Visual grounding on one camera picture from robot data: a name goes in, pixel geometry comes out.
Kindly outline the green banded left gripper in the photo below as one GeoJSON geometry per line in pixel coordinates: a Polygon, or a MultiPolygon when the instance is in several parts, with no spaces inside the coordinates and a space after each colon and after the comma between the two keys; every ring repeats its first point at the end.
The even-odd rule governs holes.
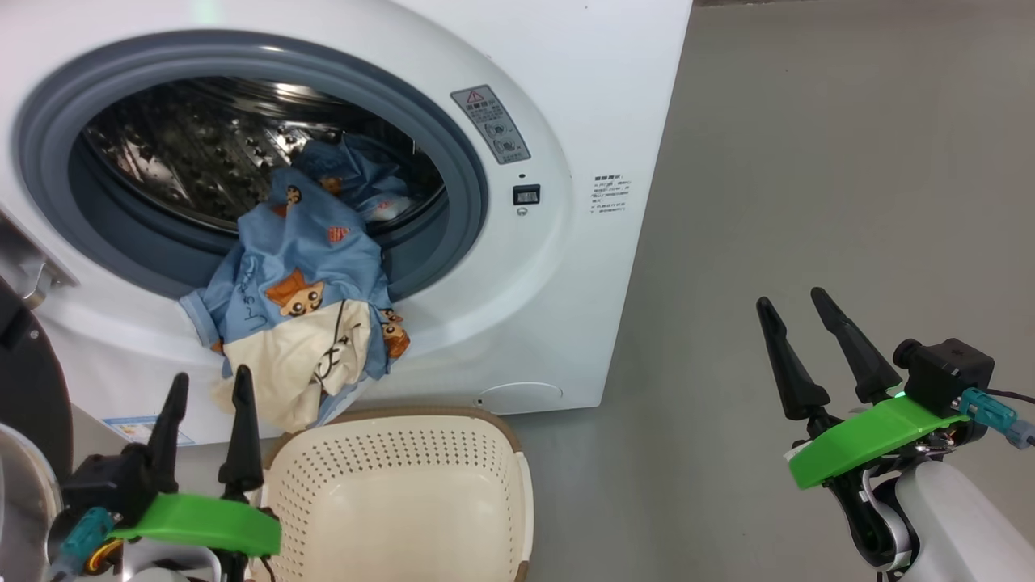
{"type": "MultiPolygon", "coordinates": [[[[148,441],[148,493],[176,493],[179,426],[188,405],[189,376],[171,380],[162,411],[148,441]]],[[[134,523],[119,526],[122,581],[247,581],[255,561],[280,554],[280,520],[248,503],[264,485],[252,369],[240,365],[230,395],[235,419],[226,460],[218,469],[221,500],[203,495],[160,494],[134,523]]]]}

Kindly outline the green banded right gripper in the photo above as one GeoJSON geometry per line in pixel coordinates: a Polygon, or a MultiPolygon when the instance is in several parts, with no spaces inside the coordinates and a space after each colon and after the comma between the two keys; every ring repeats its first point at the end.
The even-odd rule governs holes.
{"type": "Polygon", "coordinates": [[[874,571],[908,571],[920,544],[896,498],[896,483],[920,463],[983,438],[986,429],[962,415],[940,419],[905,395],[891,398],[888,390],[901,385],[901,376],[824,288],[814,287],[810,298],[825,329],[838,340],[856,397],[880,403],[847,420],[830,415],[830,395],[792,349],[775,305],[759,298],[755,310],[783,416],[805,420],[810,437],[788,452],[788,471],[800,490],[824,487],[833,495],[851,540],[874,571]]]}

